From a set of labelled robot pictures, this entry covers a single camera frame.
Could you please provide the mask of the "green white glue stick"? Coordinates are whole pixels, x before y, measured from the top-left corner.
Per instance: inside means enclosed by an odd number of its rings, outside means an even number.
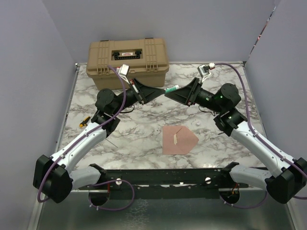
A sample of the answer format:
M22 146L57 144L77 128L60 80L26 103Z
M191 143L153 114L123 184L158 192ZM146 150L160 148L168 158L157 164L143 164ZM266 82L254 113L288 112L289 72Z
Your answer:
M175 85L175 86L166 88L166 89L165 89L165 93L170 93L170 92L173 92L173 91L175 91L175 90L177 90L177 89L179 89L179 86L178 86L178 85Z

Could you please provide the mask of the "pink paper envelope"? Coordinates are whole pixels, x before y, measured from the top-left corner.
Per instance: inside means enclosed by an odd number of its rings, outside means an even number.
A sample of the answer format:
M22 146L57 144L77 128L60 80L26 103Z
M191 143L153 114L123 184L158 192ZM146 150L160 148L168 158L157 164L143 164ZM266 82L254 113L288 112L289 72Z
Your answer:
M177 144L174 144L174 134L177 135ZM186 126L163 127L163 154L187 155L197 145L199 139Z

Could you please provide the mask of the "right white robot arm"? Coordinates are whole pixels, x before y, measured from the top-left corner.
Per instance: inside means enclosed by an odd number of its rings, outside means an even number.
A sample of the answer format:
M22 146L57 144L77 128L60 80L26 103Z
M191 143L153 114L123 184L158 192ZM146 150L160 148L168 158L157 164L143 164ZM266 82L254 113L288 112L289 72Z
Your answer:
M166 92L165 96L187 106L197 104L216 112L214 122L218 129L245 146L266 167L259 170L231 163L220 176L223 186L244 183L261 188L281 204L286 204L306 186L306 160L286 154L248 122L236 109L241 97L235 85L226 83L213 94L203 89L199 79L194 78L185 87Z

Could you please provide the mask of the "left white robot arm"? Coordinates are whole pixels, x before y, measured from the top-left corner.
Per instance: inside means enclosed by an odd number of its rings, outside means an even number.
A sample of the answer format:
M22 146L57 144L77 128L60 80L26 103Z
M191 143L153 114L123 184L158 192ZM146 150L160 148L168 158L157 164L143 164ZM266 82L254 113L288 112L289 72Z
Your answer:
M92 185L95 189L103 188L106 177L97 166L88 168L87 177L83 177L74 167L96 144L115 131L122 110L136 103L146 104L164 93L163 89L146 86L137 79L132 79L129 89L119 95L108 88L100 90L95 103L97 111L87 128L58 152L37 159L33 186L38 189L38 202L44 202L41 194L60 203L74 188L86 185Z

